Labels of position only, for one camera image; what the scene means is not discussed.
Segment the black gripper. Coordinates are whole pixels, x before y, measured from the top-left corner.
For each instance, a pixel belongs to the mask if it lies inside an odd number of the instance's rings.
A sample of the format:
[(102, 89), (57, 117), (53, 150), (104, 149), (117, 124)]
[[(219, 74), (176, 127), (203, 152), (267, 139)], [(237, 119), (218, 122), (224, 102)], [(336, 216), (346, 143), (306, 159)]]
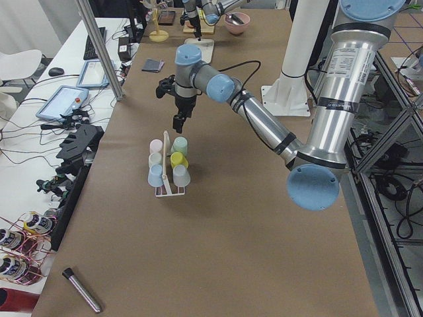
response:
[(182, 128), (186, 119), (192, 117), (192, 111), (196, 105), (196, 96), (185, 98), (176, 95), (175, 105), (178, 108), (178, 113), (173, 117), (173, 129), (177, 133), (182, 133)]
[(194, 11), (184, 10), (182, 12), (182, 15), (180, 17), (180, 25), (183, 26), (187, 20), (189, 21), (189, 23), (193, 27), (194, 36), (195, 37), (201, 37), (202, 32), (201, 32), (200, 17), (199, 17), (199, 14), (198, 14), (196, 9)]

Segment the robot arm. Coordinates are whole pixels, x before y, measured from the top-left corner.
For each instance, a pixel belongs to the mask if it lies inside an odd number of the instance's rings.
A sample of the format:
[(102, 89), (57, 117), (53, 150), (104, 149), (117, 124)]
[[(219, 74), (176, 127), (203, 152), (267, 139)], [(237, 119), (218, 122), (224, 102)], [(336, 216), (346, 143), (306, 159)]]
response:
[(199, 92), (226, 102), (284, 159), (290, 171), (286, 188), (293, 202), (312, 211), (330, 207), (338, 197), (346, 167), (344, 145), (375, 54), (389, 41), (396, 15), (404, 5), (404, 1), (335, 2), (333, 51), (305, 143), (277, 117), (301, 116), (307, 111), (304, 76), (329, 1), (298, 2), (280, 77), (264, 89), (261, 98), (255, 98), (240, 80), (206, 63), (197, 46), (179, 46), (171, 86), (179, 109), (174, 129), (181, 131)]
[(212, 1), (182, 0), (188, 20), (194, 27), (194, 36), (198, 40), (201, 40), (202, 37), (198, 8), (201, 8), (205, 21), (209, 25), (215, 25), (222, 15), (248, 2), (246, 0), (226, 0), (213, 4)]

